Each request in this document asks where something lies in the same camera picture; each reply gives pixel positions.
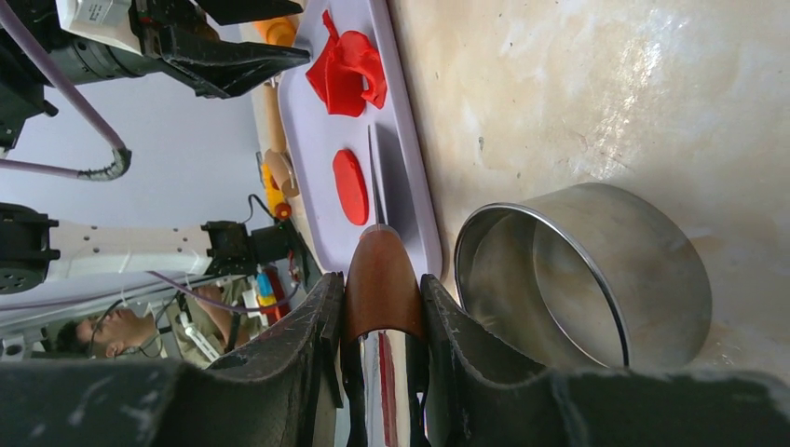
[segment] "red play dough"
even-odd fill
[[[387,79],[381,55],[365,34],[357,31],[337,33],[329,11],[323,13],[329,31],[326,46],[307,70],[306,78],[329,115],[360,116],[365,102],[384,107]],[[363,88],[362,79],[368,88]]]
[[[355,225],[368,222],[368,191],[362,177],[360,162],[349,149],[338,151],[332,162],[334,184],[340,206],[348,221]]]

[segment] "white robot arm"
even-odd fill
[[[243,223],[209,222],[188,228],[110,228],[49,219],[0,203],[0,295],[45,281],[100,273],[144,271],[192,275],[254,275],[300,251],[288,221],[248,234]]]

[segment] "yellow object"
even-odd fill
[[[277,298],[274,295],[258,295],[258,304],[259,305],[275,305],[277,303]]]
[[[276,19],[260,20],[253,23],[258,34],[264,39],[264,42],[269,45],[279,45],[281,47],[290,47],[293,45],[293,40],[296,37],[296,29],[290,20],[284,17],[277,17]]]
[[[274,186],[274,180],[271,175],[271,170],[266,163],[261,164],[261,171],[263,172],[264,189],[266,190],[266,203],[269,209],[274,212],[277,205],[285,203],[285,196],[282,192]]]

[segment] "white wall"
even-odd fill
[[[239,40],[238,28],[221,30]],[[110,183],[89,183],[0,170],[0,202],[48,213],[50,218],[103,226],[183,227],[208,220],[243,220],[249,193],[263,196],[255,153],[258,137],[247,95],[234,100],[195,97],[163,74],[80,88],[133,151],[131,169]],[[57,91],[47,99],[54,118],[28,120],[9,159],[78,169],[107,165],[102,138]],[[256,210],[249,228],[269,224]],[[110,275],[48,283],[0,296],[0,306],[90,296],[150,282],[145,275]],[[0,312],[0,322],[15,313]]]

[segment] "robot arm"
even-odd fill
[[[0,295],[100,273],[253,275],[259,264],[285,259],[297,238],[289,223],[249,234],[243,223],[234,222],[104,228],[55,221],[26,207],[0,203]]]
[[[233,98],[309,61],[301,49],[220,40],[221,24],[295,14],[287,0],[2,0],[75,85],[162,72],[198,96]],[[0,154],[13,149],[28,118],[54,116],[48,80],[0,26]]]

